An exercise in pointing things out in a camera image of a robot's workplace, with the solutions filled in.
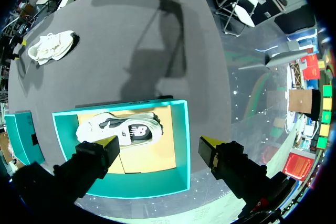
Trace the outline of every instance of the black panel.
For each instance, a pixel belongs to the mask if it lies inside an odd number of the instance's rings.
[[[32,134],[32,135],[31,135],[31,139],[32,139],[32,143],[33,143],[33,145],[38,144],[36,134]]]
[[[224,4],[224,6],[235,1],[237,0],[228,0]],[[265,0],[265,1],[266,2],[264,2],[262,5],[258,3],[254,11],[254,14],[252,15],[252,20],[255,25],[258,25],[259,23],[267,20],[269,17],[272,17],[280,13],[279,7],[273,2],[273,0]],[[238,5],[244,8],[248,13],[250,13],[253,8],[253,5],[247,0],[239,0]]]
[[[314,13],[308,5],[280,15],[275,18],[274,22],[285,34],[292,34],[295,31],[312,27],[316,23]]]

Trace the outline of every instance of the sneaker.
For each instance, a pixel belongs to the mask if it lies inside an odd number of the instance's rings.
[[[74,34],[74,31],[69,30],[41,36],[40,41],[28,49],[28,55],[40,65],[47,63],[50,59],[59,60],[71,48]]]
[[[110,113],[91,117],[77,128],[80,142],[96,142],[114,135],[118,136],[120,146],[154,144],[163,134],[163,126],[154,113],[140,113],[119,118]]]

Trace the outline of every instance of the white chair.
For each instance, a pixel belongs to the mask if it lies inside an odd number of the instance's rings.
[[[245,29],[246,26],[249,26],[249,27],[254,27],[255,26],[251,17],[253,15],[253,12],[254,12],[255,8],[258,5],[258,0],[247,0],[247,1],[249,1],[253,5],[252,11],[250,13],[248,13],[244,8],[242,8],[241,6],[238,5],[239,0],[237,0],[237,2],[234,2],[234,3],[230,3],[229,5],[222,8],[223,10],[226,10],[227,12],[230,13],[229,19],[228,19],[228,21],[227,21],[227,23],[224,27],[224,30],[223,30],[223,32],[225,34],[231,34],[231,35],[235,35],[236,37],[239,37],[243,33],[243,30]],[[226,7],[228,7],[230,5],[232,6],[232,10],[226,9]],[[240,20],[240,22],[245,24],[242,31],[239,34],[235,34],[232,31],[227,31],[226,30],[226,28],[227,28],[227,26],[228,26],[228,24],[229,24],[233,15],[237,16],[237,18]]]

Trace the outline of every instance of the table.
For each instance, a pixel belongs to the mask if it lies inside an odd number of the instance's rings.
[[[28,57],[27,48],[39,36],[69,29],[80,40],[64,58],[39,66]],[[221,39],[205,0],[77,0],[48,16],[26,40],[27,48],[10,66],[9,111],[32,112],[44,166],[50,170],[64,162],[53,112],[160,95],[188,101],[191,189],[134,200],[86,195],[78,200],[84,209],[149,218],[218,199],[219,185],[198,155],[198,142],[201,135],[230,139],[230,93]]]

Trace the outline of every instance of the red sign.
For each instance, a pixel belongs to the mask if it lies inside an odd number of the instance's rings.
[[[303,181],[313,166],[313,163],[314,159],[289,153],[289,157],[282,172],[290,177]]]
[[[305,80],[318,80],[321,78],[319,66],[307,67],[302,72]]]
[[[318,80],[321,78],[317,55],[309,55],[301,58],[301,62],[307,62],[307,68],[303,69],[305,80]]]

